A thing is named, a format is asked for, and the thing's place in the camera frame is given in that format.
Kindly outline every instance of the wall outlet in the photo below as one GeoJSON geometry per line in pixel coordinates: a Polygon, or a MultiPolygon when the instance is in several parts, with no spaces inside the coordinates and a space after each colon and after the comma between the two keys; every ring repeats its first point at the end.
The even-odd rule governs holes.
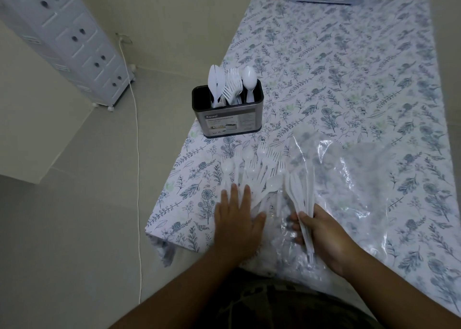
{"type": "Polygon", "coordinates": [[[131,38],[128,35],[121,34],[121,33],[115,33],[115,35],[117,35],[119,40],[122,39],[122,43],[128,44],[128,45],[133,45],[133,41],[131,40],[131,38]]]}

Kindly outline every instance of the floral tablecloth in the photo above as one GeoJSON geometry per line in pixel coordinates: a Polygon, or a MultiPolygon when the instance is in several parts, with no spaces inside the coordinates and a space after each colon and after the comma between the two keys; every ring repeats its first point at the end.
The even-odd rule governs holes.
{"type": "Polygon", "coordinates": [[[393,145],[387,265],[460,314],[461,233],[428,0],[360,6],[251,0],[223,66],[252,65],[262,130],[207,139],[192,125],[146,226],[165,264],[212,243],[218,158],[258,141],[283,151],[303,124],[343,146],[393,145]]]}

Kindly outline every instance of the white tablecloth with leaf print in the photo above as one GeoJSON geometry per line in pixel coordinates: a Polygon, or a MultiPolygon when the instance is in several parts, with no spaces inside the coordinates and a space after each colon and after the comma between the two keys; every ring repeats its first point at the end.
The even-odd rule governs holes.
{"type": "Polygon", "coordinates": [[[210,140],[193,123],[146,227],[165,264],[175,245],[210,246],[220,155],[260,140],[284,150],[310,125],[343,146],[394,145],[387,264],[459,314],[460,221],[428,0],[251,0],[223,66],[247,64],[265,93],[263,128],[210,140]]]}

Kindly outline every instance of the hand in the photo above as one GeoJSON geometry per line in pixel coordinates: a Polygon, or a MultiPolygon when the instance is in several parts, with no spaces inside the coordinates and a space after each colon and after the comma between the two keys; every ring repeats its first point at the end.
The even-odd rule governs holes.
{"type": "Polygon", "coordinates": [[[218,255],[228,258],[237,267],[258,249],[266,215],[261,212],[251,221],[251,190],[248,185],[245,186],[240,208],[235,183],[230,191],[230,201],[227,199],[227,191],[223,190],[221,203],[217,203],[214,209],[214,248],[218,255]]]}
{"type": "MultiPolygon", "coordinates": [[[[312,231],[315,252],[337,275],[344,277],[345,268],[351,260],[360,255],[362,249],[344,231],[341,225],[319,205],[314,205],[314,217],[304,212],[299,214],[301,222],[312,231]]],[[[295,242],[303,244],[303,235],[296,212],[290,216],[294,222],[293,229],[298,232],[295,242]]]]}

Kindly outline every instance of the right hand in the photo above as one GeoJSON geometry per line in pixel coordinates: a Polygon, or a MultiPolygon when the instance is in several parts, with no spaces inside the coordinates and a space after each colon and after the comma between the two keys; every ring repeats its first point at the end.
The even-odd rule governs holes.
{"type": "MultiPolygon", "coordinates": [[[[319,205],[314,205],[314,217],[299,213],[301,222],[312,231],[315,252],[337,275],[344,277],[345,269],[351,260],[360,255],[362,249],[344,231],[341,225],[319,205]]],[[[295,242],[304,244],[301,226],[296,212],[290,216],[293,229],[298,232],[295,242]]]]}

